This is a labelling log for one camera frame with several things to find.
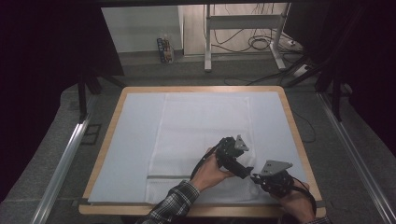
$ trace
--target gray carpet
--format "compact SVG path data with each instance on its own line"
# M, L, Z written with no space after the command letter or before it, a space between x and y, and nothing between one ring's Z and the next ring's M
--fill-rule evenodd
M224 78L233 85L245 85L277 72L273 60L216 60L212 73L204 72L202 59L174 64L124 65L125 77L119 77L130 86L213 86L225 85ZM284 77L286 82L292 77ZM298 86L286 89L293 116L311 162L327 213L334 223L382 223L373 201L363 186L333 126L329 122L311 77ZM100 79L100 94L91 125L101 129L94 143L92 136L85 136L85 145L78 148L58 199L47 223L122 223L117 216L83 216L78 212L81 198L91 175L107 126L120 96L121 89ZM280 78L273 78L255 85L276 85ZM342 117L355 144L361 150L380 186L394 204L396 161L377 136L359 118L343 99ZM0 223L28 223L43 195L57 162L78 122L78 96L76 86L64 91L61 107L41 146L37 150L20 180L0 205Z

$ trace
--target table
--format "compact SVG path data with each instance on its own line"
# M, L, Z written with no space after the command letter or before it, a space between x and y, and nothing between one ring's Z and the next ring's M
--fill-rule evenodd
M292 138L297 148L298 155L302 162L307 182L311 187L311 193L317 201L321 201L315 177L312 173L309 160L306 157L303 143L298 133L296 124L291 114L290 106L285 92L276 86L262 87L228 87L228 86L207 86L207 87L128 87L122 91L119 102L111 119L107 133L99 152L98 158L92 170L92 175L82 196L79 212L84 215L120 215L120 216L143 216L147 214L153 205L147 203L87 203L92 193L93 185L99 176L104 164L108 148L114 131L116 129L123 103L128 93L139 92L265 92L276 91L281 100L285 115L290 126ZM195 205L191 208L189 217L280 217L282 209L277 204L224 204L224 205ZM326 214L324 207L318 207L318 217Z

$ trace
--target white fabric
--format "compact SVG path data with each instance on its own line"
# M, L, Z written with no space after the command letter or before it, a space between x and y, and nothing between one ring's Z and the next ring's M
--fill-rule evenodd
M169 180L168 176L190 175L209 147L215 146L223 137L236 138L238 134L249 151L237 161L244 166L254 166L256 158L248 97L167 94L148 169L146 202L160 202L180 181ZM254 194L256 188L248 178L229 178L205 192L207 196L200 201L243 202L257 196Z

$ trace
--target wall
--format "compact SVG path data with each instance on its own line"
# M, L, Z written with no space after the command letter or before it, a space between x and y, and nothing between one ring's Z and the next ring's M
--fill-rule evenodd
M178 6L104 7L102 12L118 53L157 50L156 39L165 33L174 49L182 49Z

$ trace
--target hand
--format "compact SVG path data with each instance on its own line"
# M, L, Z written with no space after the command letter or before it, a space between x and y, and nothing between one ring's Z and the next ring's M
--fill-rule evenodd
M191 183L202 192L207 188L216 186L219 182L231 176L233 176L233 173L230 171L221 171L219 169L218 162L216 161L216 153L213 153L198 169Z
M309 185L304 183L304 186L309 189ZM304 189L302 183L294 181L294 186ZM301 223L315 220L315 214L312 208L312 204L309 199L301 192L292 190L290 194L279 199L275 195L271 195L273 198L279 200L279 203L283 206L287 213L297 218Z

